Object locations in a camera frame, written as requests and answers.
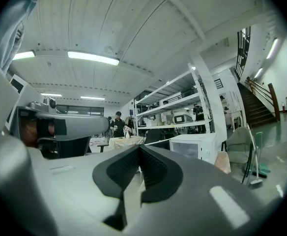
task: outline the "green floor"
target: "green floor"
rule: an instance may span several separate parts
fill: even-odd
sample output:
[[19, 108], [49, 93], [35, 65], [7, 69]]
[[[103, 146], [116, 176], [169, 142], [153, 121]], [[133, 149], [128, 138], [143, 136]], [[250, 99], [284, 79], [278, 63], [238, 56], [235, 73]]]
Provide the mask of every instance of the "green floor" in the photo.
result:
[[[252, 129], [256, 144], [260, 147], [262, 132], [261, 163], [265, 163], [270, 173], [263, 178], [260, 188], [252, 189], [262, 204], [266, 205], [275, 198], [281, 198], [287, 193], [287, 114], [281, 115], [281, 121]], [[231, 164], [231, 175], [241, 181], [242, 167]]]

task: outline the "white tablecloth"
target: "white tablecloth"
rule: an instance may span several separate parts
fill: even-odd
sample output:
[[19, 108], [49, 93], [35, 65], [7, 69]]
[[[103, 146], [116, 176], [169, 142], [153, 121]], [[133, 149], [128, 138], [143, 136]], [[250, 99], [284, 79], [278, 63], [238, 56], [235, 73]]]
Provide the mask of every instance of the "white tablecloth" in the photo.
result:
[[129, 145], [144, 144], [145, 137], [132, 136], [131, 138], [110, 138], [109, 148], [122, 148]]

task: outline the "man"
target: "man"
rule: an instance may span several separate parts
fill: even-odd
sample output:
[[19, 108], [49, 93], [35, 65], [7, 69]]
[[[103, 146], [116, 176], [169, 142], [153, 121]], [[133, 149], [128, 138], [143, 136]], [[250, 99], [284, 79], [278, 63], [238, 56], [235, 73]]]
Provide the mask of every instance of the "man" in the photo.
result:
[[124, 137], [125, 122], [120, 118], [122, 113], [116, 112], [116, 118], [111, 122], [111, 129], [114, 130], [113, 137]]
[[0, 14], [0, 70], [5, 76], [24, 37], [22, 21], [38, 0], [10, 0]]

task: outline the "floor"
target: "floor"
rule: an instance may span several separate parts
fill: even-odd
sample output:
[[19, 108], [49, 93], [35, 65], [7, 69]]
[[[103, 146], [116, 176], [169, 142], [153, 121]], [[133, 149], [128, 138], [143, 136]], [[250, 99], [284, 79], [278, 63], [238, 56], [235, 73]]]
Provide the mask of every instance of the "floor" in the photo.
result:
[[[287, 114], [281, 115], [281, 121], [252, 129], [252, 134], [258, 146], [261, 148], [260, 162], [267, 165], [270, 173], [267, 178], [262, 178], [263, 183], [259, 188], [249, 188], [257, 195], [265, 206], [275, 198], [284, 197], [287, 193]], [[90, 147], [92, 152], [100, 152], [97, 146]], [[242, 180], [243, 173], [240, 165], [231, 164], [231, 177]], [[124, 192], [126, 217], [128, 223], [140, 211], [140, 196], [144, 191], [143, 176], [137, 173]]]

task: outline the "light fixture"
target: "light fixture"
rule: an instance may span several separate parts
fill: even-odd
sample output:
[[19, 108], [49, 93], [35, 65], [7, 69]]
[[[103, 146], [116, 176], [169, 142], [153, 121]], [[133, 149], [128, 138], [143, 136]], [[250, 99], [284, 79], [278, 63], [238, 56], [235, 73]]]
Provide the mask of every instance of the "light fixture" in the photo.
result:
[[55, 97], [61, 97], [61, 94], [57, 93], [42, 93], [43, 96], [55, 96]]
[[71, 59], [92, 60], [92, 61], [102, 62], [106, 64], [111, 64], [111, 65], [119, 64], [118, 59], [107, 58], [107, 57], [98, 56], [98, 55], [89, 54], [89, 53], [68, 52], [68, 57]]
[[81, 99], [89, 99], [89, 100], [105, 100], [105, 98], [98, 97], [89, 97], [89, 96], [80, 96]]
[[33, 57], [35, 57], [34, 52], [29, 51], [29, 52], [24, 52], [24, 53], [17, 53], [12, 60], [26, 59], [26, 58], [33, 58]]
[[260, 72], [262, 71], [262, 68], [258, 70], [257, 74], [255, 75], [254, 79], [258, 77], [258, 75], [260, 74]]
[[269, 52], [269, 54], [268, 54], [268, 56], [267, 56], [267, 59], [271, 57], [273, 51], [275, 50], [275, 47], [276, 47], [277, 42], [278, 42], [278, 39], [276, 38], [276, 39], [273, 41], [273, 43], [272, 43], [272, 46], [271, 46], [270, 52]]

